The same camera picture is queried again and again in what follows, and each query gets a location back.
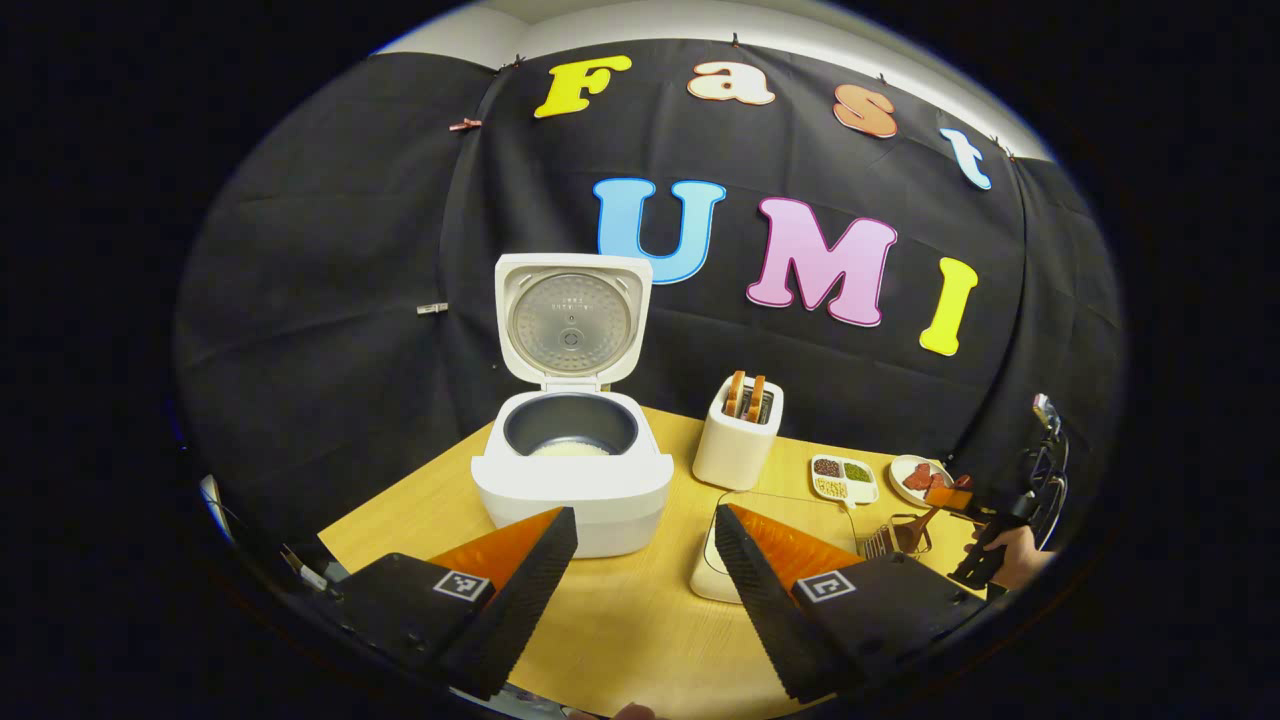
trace yellow table surface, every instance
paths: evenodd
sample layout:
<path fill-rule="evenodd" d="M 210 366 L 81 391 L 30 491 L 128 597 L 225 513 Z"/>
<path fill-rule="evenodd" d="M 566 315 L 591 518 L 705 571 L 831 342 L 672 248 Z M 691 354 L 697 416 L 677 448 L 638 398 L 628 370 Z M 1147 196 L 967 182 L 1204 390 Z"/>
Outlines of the yellow table surface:
<path fill-rule="evenodd" d="M 653 542 L 621 557 L 570 562 L 508 682 L 600 715 L 628 702 L 673 720 L 758 720 L 804 707 L 782 689 L 746 610 L 689 588 L 712 511 L 726 492 L 692 477 L 703 420 L 648 407 L 644 413 L 658 447 L 676 465 Z M 425 560 L 493 532 L 471 479 L 471 457 L 484 452 L 490 427 L 351 511 L 320 539 L 356 573 L 388 552 Z M 782 437 L 753 489 L 817 498 L 809 460 L 818 454 L 854 457 L 876 471 L 879 500 L 851 511 L 859 538 L 892 514 L 923 512 L 890 487 L 893 456 Z M 933 550 L 920 555 L 920 562 L 940 573 L 954 570 L 972 542 L 973 525 L 938 512 L 928 529 Z"/>

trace black fabric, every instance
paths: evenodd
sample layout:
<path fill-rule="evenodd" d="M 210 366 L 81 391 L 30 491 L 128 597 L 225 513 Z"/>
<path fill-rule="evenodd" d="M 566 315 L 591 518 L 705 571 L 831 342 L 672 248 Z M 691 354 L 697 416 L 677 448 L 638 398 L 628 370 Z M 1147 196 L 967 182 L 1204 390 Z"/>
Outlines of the black fabric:
<path fill-rule="evenodd" d="M 589 96 L 582 111 L 532 117 L 547 97 L 552 67 L 627 55 L 631 69 Z M 685 83 L 708 60 L 746 63 L 768 77 L 777 100 L 763 106 L 707 101 Z M 657 184 L 645 201 L 641 243 L 654 255 L 675 250 L 680 201 L 671 184 L 699 179 L 723 186 L 708 259 L 680 283 L 655 286 L 644 348 L 635 372 L 613 389 L 643 405 L 703 418 L 710 395 L 736 369 L 763 373 L 787 393 L 781 434 L 883 452 L 946 455 L 974 419 L 1000 366 L 1021 286 L 1021 204 L 1004 152 L 980 133 L 878 79 L 818 60 L 721 42 L 616 42 L 525 60 L 504 73 L 458 163 L 458 217 L 442 249 L 451 318 L 448 347 L 470 373 L 465 428 L 492 420 L 500 402 L 527 389 L 506 372 L 492 292 L 503 252 L 595 252 L 599 200 L 593 186 L 613 177 Z M 895 105 L 899 133 L 876 140 L 841 126 L 833 91 L 855 83 Z M 961 174 L 941 127 L 963 129 L 986 158 L 993 188 Z M 828 247 L 854 219 L 892 225 L 879 295 L 882 323 L 844 324 L 826 304 L 806 311 L 746 299 L 760 274 L 769 196 L 809 204 Z M 943 357 L 920 347 L 942 287 L 938 260 L 974 268 L 960 328 L 961 351 Z"/>
<path fill-rule="evenodd" d="M 186 410 L 229 497 L 314 536 L 461 439 L 439 348 L 440 218 L 493 70 L 367 59 L 300 106 L 211 209 L 179 293 Z"/>
<path fill-rule="evenodd" d="M 1128 343 L 1115 264 L 1087 202 L 1064 170 L 1014 164 L 1027 210 L 1027 272 L 1018 324 L 991 398 L 951 462 L 951 473 L 997 477 L 1011 443 L 1037 427 L 1043 392 L 1068 433 L 1069 492 L 1048 548 L 1059 548 L 1098 492 L 1124 406 Z"/>
<path fill-rule="evenodd" d="M 603 92 L 584 92 L 589 108 L 534 118 L 552 67 L 617 54 L 632 67 Z M 712 60 L 759 68 L 777 99 L 692 96 L 694 65 Z M 841 126 L 832 105 L 844 83 L 884 94 L 897 135 Z M 445 129 L 463 117 L 484 126 Z M 989 191 L 964 177 L 940 128 L 963 131 L 982 151 Z M 1065 247 L 1060 234 L 1096 229 L 1087 215 L 1055 210 L 1083 204 L 1065 178 L 1033 173 L 1041 165 L 1010 163 L 974 128 L 877 78 L 776 50 L 617 42 L 497 76 L 431 55 L 374 56 L 282 123 L 212 209 L 178 310 L 187 410 L 230 496 L 285 536 L 314 534 L 530 388 L 500 355 L 499 255 L 596 252 L 593 186 L 618 177 L 655 183 L 641 243 L 668 254 L 681 220 L 671 186 L 696 179 L 727 191 L 705 265 L 653 288 L 640 361 L 614 391 L 700 419 L 721 380 L 744 369 L 786 391 L 785 437 L 942 457 L 969 434 L 979 450 L 966 459 L 1007 454 L 1021 436 L 1001 428 L 1021 420 L 1027 402 L 1005 400 L 1023 393 L 1005 387 L 1002 366 L 1010 382 L 1039 389 L 1020 368 L 1038 372 L 1044 356 L 1061 365 L 1066 342 L 1085 355 L 1073 373 L 1106 373 L 1112 364 L 1097 356 L 1120 342 L 1075 310 L 1084 297 L 1110 313 L 1115 278 L 1089 247 L 1053 254 Z M 827 313 L 838 283 L 813 311 L 794 275 L 790 307 L 748 300 L 769 236 L 758 206 L 771 196 L 813 208 L 828 247 L 858 218 L 895 228 L 878 327 Z M 1024 236 L 1036 238 L 1033 255 Z M 919 345 L 943 256 L 979 278 L 950 357 Z M 426 302 L 449 309 L 416 315 Z M 1070 419 L 1079 404 L 1064 400 Z M 1114 407 L 1083 402 L 1079 421 Z M 1100 432 L 1073 445 L 1073 465 Z"/>

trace beans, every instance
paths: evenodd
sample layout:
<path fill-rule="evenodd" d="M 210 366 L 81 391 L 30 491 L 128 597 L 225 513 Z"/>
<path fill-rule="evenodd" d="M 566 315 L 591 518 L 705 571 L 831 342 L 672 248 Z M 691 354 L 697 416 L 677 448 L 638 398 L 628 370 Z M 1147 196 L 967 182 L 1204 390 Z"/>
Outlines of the beans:
<path fill-rule="evenodd" d="M 826 459 L 823 459 L 823 460 L 814 460 L 813 461 L 813 471 L 818 473 L 819 475 L 827 475 L 828 478 L 838 478 L 840 477 L 840 464 L 836 462 L 835 460 L 826 460 Z"/>
<path fill-rule="evenodd" d="M 845 488 L 845 483 L 833 483 L 831 480 L 818 478 L 817 486 L 823 495 L 840 498 L 849 497 L 849 491 Z"/>
<path fill-rule="evenodd" d="M 860 483 L 872 482 L 872 478 L 870 475 L 867 474 L 867 470 L 863 470 L 861 468 L 854 465 L 852 462 L 845 462 L 845 477 L 849 478 L 850 480 L 858 480 Z"/>

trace meat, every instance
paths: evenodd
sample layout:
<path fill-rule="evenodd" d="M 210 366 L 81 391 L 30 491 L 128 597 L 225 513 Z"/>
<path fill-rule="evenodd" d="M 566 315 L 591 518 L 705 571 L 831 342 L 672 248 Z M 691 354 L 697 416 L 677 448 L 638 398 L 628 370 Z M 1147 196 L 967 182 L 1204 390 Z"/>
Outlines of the meat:
<path fill-rule="evenodd" d="M 902 484 L 906 486 L 909 489 L 925 491 L 929 489 L 929 484 L 932 482 L 933 478 L 929 477 L 929 464 L 920 462 L 919 465 L 915 466 L 915 471 L 908 475 L 905 480 L 902 480 Z"/>

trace letter m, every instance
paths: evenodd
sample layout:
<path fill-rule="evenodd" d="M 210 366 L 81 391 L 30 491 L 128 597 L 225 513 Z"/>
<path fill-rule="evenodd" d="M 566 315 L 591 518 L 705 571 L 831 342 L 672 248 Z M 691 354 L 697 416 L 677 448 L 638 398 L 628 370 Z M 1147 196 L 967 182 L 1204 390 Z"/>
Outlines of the letter m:
<path fill-rule="evenodd" d="M 897 232 L 879 220 L 859 218 L 827 250 L 818 219 L 804 202 L 765 197 L 760 213 L 769 219 L 769 241 L 760 279 L 746 288 L 751 302 L 786 307 L 795 300 L 787 277 L 795 273 L 805 310 L 813 310 L 845 278 L 840 295 L 827 305 L 832 318 L 873 328 L 881 322 L 879 287 L 888 249 Z"/>

